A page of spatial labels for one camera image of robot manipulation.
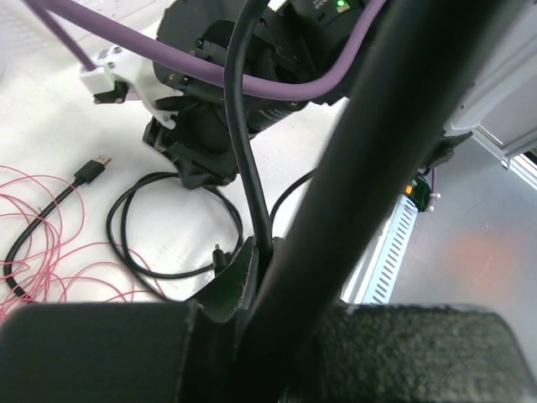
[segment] ventilated metal panel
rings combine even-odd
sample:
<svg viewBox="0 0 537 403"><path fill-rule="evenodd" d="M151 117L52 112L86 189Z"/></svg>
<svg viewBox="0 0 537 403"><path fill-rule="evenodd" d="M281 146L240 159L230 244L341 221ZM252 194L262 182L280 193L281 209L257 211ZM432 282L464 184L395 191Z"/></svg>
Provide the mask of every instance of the ventilated metal panel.
<svg viewBox="0 0 537 403"><path fill-rule="evenodd" d="M345 302L389 302L417 216L414 203L401 196L343 287L341 298Z"/></svg>

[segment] black usb cable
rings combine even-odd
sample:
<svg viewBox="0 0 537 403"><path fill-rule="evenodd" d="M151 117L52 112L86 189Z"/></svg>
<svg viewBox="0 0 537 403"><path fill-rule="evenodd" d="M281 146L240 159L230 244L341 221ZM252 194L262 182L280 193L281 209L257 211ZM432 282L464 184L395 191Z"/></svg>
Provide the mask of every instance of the black usb cable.
<svg viewBox="0 0 537 403"><path fill-rule="evenodd" d="M75 173L75 180L64 189L44 210L26 227L26 229L18 236L13 246L6 256L3 265L3 275L6 284L11 291L22 298L25 303L33 303L35 300L27 293L27 291L15 280L13 276L13 262L15 262L18 251L23 247L24 243L30 238L35 230L43 223L43 221L69 197L77 187L92 183L107 167L111 161L108 157L99 156L94 160L89 160Z"/></svg>
<svg viewBox="0 0 537 403"><path fill-rule="evenodd" d="M233 206L233 204L227 200L227 198L214 186L206 186L204 190L208 191L212 195L219 198L227 212L229 213L230 218L233 220L235 227L237 229L237 242L235 244L235 249L231 253L224 253L220 250L220 247L215 248L213 252L213 262L199 269L190 270L187 272L181 273L159 273L155 271L150 271L140 264L136 263L135 258L132 256L131 251L128 247L128 237L127 237L127 220L128 212L133 202L133 198L136 193L143 189L145 186L151 185L157 181L163 181L168 179L179 179L179 173L177 172L154 172L148 174L143 178L139 179L130 189L126 190L112 205L110 212L107 215L106 222L106 231L108 242L112 248L112 251L117 256L117 258L124 264L125 268L128 269L131 274L137 279L138 283L153 296L157 297L161 301L172 301L167 296L163 296L158 290L156 290L151 284L146 281L146 278L156 279L156 280L183 280L196 275L201 275L208 271L214 270L215 275L219 275L228 265L230 265L233 260L237 257L242 244L242 219L238 210ZM112 222L115 215L121 213L121 222L120 222L120 231L119 239L116 240L112 231Z"/></svg>

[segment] black metal bar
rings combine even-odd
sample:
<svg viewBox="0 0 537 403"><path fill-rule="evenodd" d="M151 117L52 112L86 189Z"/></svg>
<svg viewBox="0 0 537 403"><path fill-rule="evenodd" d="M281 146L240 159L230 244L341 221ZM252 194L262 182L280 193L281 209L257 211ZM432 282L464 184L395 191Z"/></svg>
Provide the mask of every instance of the black metal bar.
<svg viewBox="0 0 537 403"><path fill-rule="evenodd" d="M274 380L337 297L524 3L391 3L242 336L236 376L257 401L276 401Z"/></svg>

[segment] cable connector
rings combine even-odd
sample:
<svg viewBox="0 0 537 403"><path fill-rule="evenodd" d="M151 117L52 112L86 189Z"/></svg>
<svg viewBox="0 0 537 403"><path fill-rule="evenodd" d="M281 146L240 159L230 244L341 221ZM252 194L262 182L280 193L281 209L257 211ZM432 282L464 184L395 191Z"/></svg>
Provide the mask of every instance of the cable connector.
<svg viewBox="0 0 537 403"><path fill-rule="evenodd" d="M110 161L112 161L110 157L102 155L94 160L87 161L86 164L75 173L76 183L78 185L92 183L102 172L104 172Z"/></svg>
<svg viewBox="0 0 537 403"><path fill-rule="evenodd" d="M229 265L231 254L225 254L220 249L220 245L216 244L212 251L212 268L215 270L215 275L219 275Z"/></svg>

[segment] gray metal surface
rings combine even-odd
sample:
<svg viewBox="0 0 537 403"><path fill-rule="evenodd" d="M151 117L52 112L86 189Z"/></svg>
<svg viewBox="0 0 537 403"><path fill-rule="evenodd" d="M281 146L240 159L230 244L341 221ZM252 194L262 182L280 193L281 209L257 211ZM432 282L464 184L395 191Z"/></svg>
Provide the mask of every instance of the gray metal surface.
<svg viewBox="0 0 537 403"><path fill-rule="evenodd" d="M537 128L536 90L537 76L506 97L482 120L481 125L504 145L533 132Z"/></svg>
<svg viewBox="0 0 537 403"><path fill-rule="evenodd" d="M524 136L514 140L503 148L506 158L513 158L525 153L537 145L537 128L533 128Z"/></svg>
<svg viewBox="0 0 537 403"><path fill-rule="evenodd" d="M475 141L439 167L442 198L420 214L390 303L498 312L537 374L537 192Z"/></svg>
<svg viewBox="0 0 537 403"><path fill-rule="evenodd" d="M343 286L349 304L387 304L394 290L418 209L401 196Z"/></svg>

